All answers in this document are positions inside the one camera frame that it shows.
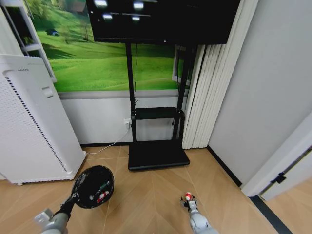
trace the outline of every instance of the white curtain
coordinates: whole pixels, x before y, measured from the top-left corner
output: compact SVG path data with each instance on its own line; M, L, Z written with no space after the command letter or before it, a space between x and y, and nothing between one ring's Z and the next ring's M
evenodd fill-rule
M207 147L258 0L241 0L224 45L200 45L185 111L183 149Z

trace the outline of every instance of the wooden floor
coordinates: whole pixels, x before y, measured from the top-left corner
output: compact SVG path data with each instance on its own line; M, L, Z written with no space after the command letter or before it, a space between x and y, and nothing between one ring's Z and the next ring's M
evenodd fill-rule
M180 205L186 191L199 198L199 210L220 234L276 233L206 149L186 152L189 166L135 173L128 171L127 146L88 156L82 169L109 167L115 176L115 191L109 202L97 208L75 206L69 234L191 234L187 209ZM0 233L38 233L35 215L46 207L57 211L72 184L61 181L16 186L0 182Z
M292 233L312 233L312 178L266 204Z

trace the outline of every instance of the cable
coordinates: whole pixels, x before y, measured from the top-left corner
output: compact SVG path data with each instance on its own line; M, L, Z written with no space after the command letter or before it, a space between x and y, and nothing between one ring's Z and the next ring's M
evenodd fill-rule
M106 146L105 148L103 148L103 149L100 149L99 151L97 151L96 153L87 153L88 155L96 155L96 154L98 154L99 152L101 152L101 151L103 151L103 150L105 150L105 149L107 149L108 147L110 147L110 146L112 146L112 145L115 145L118 141L120 141L121 139L123 139L126 135L127 135L127 133L129 132L129 129L127 130L127 132L125 133L125 135L123 135L120 139L118 139L115 143L113 143L113 144L111 144L111 145L109 145L109 146Z
M137 90L137 43L136 43L136 75L135 75L135 106L137 108L138 98L136 97L136 90Z

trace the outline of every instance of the tv stand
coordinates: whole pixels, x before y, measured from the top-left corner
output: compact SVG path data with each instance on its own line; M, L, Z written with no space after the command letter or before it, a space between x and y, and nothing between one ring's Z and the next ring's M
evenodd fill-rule
M192 48L186 47L183 72L178 94L177 107L136 108L133 86L131 43L126 43L128 80L131 105L131 127L133 142L129 145L128 168L131 171L156 169L190 164L190 160L182 149L184 129L184 113L182 111L185 85L190 69ZM171 140L137 141L136 120L175 118L173 136Z

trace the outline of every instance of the power plug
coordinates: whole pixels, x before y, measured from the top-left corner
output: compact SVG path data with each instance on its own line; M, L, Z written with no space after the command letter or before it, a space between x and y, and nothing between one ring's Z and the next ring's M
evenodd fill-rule
M126 125L126 128L127 128L127 129L130 129L131 124L130 124L130 119L129 119L129 118L125 118L125 119L123 120L123 124Z

